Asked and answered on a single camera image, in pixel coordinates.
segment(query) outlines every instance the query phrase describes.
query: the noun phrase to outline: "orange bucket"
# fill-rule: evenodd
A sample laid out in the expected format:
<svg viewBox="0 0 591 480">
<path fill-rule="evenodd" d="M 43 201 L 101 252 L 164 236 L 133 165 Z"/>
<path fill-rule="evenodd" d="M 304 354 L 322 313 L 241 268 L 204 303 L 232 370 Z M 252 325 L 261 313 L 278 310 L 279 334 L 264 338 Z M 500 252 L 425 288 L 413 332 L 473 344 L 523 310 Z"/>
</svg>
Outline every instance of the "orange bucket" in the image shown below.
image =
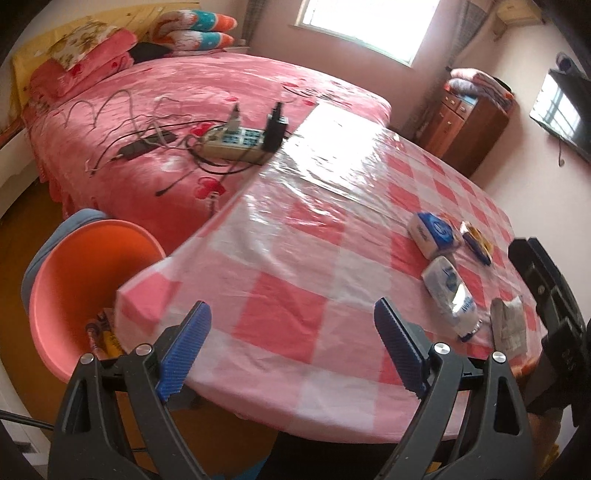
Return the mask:
<svg viewBox="0 0 591 480">
<path fill-rule="evenodd" d="M 123 220 L 100 220 L 65 237 L 39 269 L 29 309 L 37 352 L 57 378 L 68 382 L 81 355 L 90 351 L 85 326 L 117 289 L 165 258 L 145 229 Z"/>
</svg>

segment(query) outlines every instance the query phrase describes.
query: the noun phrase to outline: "blue gripper pad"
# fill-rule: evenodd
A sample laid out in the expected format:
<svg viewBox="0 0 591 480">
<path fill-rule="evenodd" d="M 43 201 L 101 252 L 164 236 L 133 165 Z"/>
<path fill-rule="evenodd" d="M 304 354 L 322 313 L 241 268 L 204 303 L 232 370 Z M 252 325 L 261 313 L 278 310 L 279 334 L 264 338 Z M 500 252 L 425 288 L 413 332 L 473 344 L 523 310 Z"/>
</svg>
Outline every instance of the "blue gripper pad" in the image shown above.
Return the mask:
<svg viewBox="0 0 591 480">
<path fill-rule="evenodd" d="M 207 303 L 199 302 L 179 326 L 180 331 L 160 361 L 160 379 L 156 393 L 166 402 L 179 393 L 191 370 L 203 342 L 212 328 L 212 311 Z"/>
<path fill-rule="evenodd" d="M 421 345 L 416 345 L 409 336 L 406 328 L 416 327 L 424 335 L 424 331 L 416 326 L 404 322 L 400 314 L 388 303 L 381 299 L 374 307 L 374 323 L 380 337 L 390 354 L 404 388 L 414 392 L 419 399 L 427 394 L 429 365 L 427 352 Z"/>
</svg>

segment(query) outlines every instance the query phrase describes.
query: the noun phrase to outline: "screw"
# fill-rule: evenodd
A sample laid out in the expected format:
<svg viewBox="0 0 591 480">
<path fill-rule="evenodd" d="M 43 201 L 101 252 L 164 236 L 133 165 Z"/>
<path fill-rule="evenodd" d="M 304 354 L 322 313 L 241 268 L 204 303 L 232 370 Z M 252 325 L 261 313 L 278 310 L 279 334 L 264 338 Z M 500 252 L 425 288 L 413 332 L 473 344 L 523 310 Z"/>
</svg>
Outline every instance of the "screw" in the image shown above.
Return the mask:
<svg viewBox="0 0 591 480">
<path fill-rule="evenodd" d="M 452 351 L 452 349 L 449 348 L 449 345 L 446 345 L 445 343 L 436 343 L 433 348 L 439 353 L 439 355 L 447 355 Z"/>
<path fill-rule="evenodd" d="M 492 359 L 498 364 L 504 364 L 507 361 L 507 357 L 501 352 L 493 352 Z"/>
<path fill-rule="evenodd" d="M 152 351 L 152 345 L 148 345 L 147 343 L 142 343 L 141 345 L 135 348 L 135 353 L 139 356 L 146 356 Z"/>
<path fill-rule="evenodd" d="M 80 357 L 80 363 L 82 365 L 88 365 L 95 359 L 95 356 L 92 353 L 85 353 Z"/>
</svg>

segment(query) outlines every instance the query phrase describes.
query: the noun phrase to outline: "checkered tablecloth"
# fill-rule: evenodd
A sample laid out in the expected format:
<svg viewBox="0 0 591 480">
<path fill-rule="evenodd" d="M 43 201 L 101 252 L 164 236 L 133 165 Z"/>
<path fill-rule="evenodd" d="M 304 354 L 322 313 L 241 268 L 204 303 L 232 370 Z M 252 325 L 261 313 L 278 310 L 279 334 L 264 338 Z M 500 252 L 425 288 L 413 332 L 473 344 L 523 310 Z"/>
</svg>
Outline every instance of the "checkered tablecloth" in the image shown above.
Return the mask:
<svg viewBox="0 0 591 480">
<path fill-rule="evenodd" d="M 427 260 L 405 227 L 420 210 L 469 220 L 495 245 L 491 267 L 466 248 L 456 254 L 485 320 L 468 344 L 421 280 Z M 186 381 L 199 394 L 310 439 L 397 442 L 418 401 L 374 327 L 374 303 L 388 297 L 432 340 L 486 358 L 491 300 L 523 294 L 528 356 L 537 355 L 541 324 L 507 258 L 512 238 L 507 216 L 458 172 L 371 121 L 321 105 L 213 220 L 121 288 L 116 332 L 126 349 L 153 342 L 204 300 L 213 329 Z M 460 395 L 447 437 L 465 404 Z"/>
</svg>

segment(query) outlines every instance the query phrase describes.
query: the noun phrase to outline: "window frame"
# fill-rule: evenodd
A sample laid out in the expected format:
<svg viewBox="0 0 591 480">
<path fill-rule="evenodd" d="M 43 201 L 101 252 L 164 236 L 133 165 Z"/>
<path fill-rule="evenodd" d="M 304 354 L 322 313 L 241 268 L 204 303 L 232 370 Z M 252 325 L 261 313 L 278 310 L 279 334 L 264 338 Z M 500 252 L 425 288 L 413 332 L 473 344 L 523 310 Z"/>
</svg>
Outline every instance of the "window frame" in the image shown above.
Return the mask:
<svg viewBox="0 0 591 480">
<path fill-rule="evenodd" d="M 349 35 L 346 35 L 341 32 L 336 32 L 334 30 L 328 30 L 327 28 L 317 27 L 315 25 L 309 25 L 309 24 L 304 23 L 304 17 L 306 16 L 306 11 L 308 10 L 308 7 L 310 6 L 311 1 L 312 0 L 303 0 L 303 2 L 301 3 L 300 12 L 298 13 L 297 19 L 294 24 L 295 27 L 305 28 L 306 30 L 312 30 L 314 32 L 323 33 L 325 35 L 330 35 L 331 37 L 340 38 L 341 40 L 350 41 L 352 43 L 359 45 L 360 47 L 368 48 L 368 49 L 373 50 L 385 57 L 388 57 L 391 60 L 395 60 L 399 64 L 404 65 L 405 67 L 408 67 L 408 68 L 413 68 L 413 63 L 414 63 L 415 59 L 417 58 L 419 50 L 421 50 L 421 47 L 423 46 L 423 42 L 427 36 L 427 32 L 428 32 L 429 28 L 431 28 L 431 23 L 433 22 L 433 18 L 435 17 L 435 13 L 437 12 L 437 8 L 439 7 L 439 5 L 436 7 L 436 11 L 433 14 L 433 18 L 431 18 L 431 22 L 429 22 L 429 26 L 427 28 L 427 31 L 425 32 L 425 35 L 423 36 L 423 40 L 421 40 L 421 44 L 419 45 L 417 51 L 415 52 L 415 54 L 411 58 L 411 60 L 407 62 L 406 60 L 401 60 L 401 59 L 396 58 L 390 52 L 383 50 L 383 49 L 377 47 L 376 45 L 364 42 L 363 40 L 360 40 L 356 37 L 350 37 Z"/>
</svg>

